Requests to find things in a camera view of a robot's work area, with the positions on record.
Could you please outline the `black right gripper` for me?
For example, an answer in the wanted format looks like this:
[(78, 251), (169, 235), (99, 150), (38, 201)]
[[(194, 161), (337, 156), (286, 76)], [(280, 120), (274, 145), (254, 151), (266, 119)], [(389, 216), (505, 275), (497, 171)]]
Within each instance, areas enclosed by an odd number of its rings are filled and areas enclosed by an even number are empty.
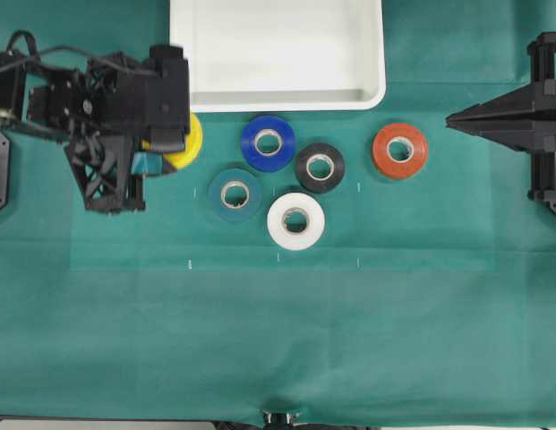
[(48, 54), (26, 55), (26, 73), (44, 81), (29, 90), (26, 133), (70, 141), (64, 154), (87, 211), (143, 211), (141, 176), (177, 171), (163, 154), (135, 152), (136, 141), (123, 135), (140, 127), (130, 104), (133, 92), (148, 77), (148, 61), (123, 51), (106, 55), (79, 51), (86, 59), (80, 69), (50, 64), (43, 60)]

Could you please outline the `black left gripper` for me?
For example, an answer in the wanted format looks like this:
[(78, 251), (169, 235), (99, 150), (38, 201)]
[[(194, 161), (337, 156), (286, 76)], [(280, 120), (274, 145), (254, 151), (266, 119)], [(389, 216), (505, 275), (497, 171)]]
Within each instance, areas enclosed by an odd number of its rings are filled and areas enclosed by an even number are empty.
[[(528, 45), (527, 53), (531, 84), (451, 114), (446, 125), (514, 151), (531, 152), (528, 198), (556, 215), (556, 31), (541, 33)], [(469, 121), (532, 112), (533, 122)]]

